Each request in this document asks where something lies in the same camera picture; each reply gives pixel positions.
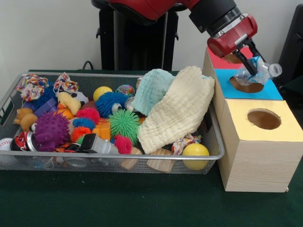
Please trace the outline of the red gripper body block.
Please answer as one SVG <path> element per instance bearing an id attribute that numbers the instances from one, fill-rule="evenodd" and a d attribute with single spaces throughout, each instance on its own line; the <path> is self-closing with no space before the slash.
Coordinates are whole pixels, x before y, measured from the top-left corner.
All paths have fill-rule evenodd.
<path id="1" fill-rule="evenodd" d="M 207 45 L 213 54 L 222 58 L 235 50 L 241 50 L 246 46 L 245 40 L 252 39 L 257 31 L 258 26 L 254 17 L 243 13 L 212 35 L 207 40 Z"/>

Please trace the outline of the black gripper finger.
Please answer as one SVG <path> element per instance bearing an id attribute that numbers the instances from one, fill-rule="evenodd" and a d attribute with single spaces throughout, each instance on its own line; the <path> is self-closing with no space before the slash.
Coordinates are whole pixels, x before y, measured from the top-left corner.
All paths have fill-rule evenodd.
<path id="1" fill-rule="evenodd" d="M 257 68 L 249 59 L 247 59 L 247 57 L 240 50 L 235 50 L 232 53 L 242 62 L 242 64 L 245 66 L 245 68 L 251 75 L 257 74 Z"/>
<path id="2" fill-rule="evenodd" d="M 260 52 L 257 50 L 255 43 L 252 39 L 245 40 L 245 44 L 249 47 L 250 52 L 252 53 L 253 57 L 259 56 L 262 58 L 263 62 L 266 60 L 263 58 L 263 56 L 260 54 Z"/>

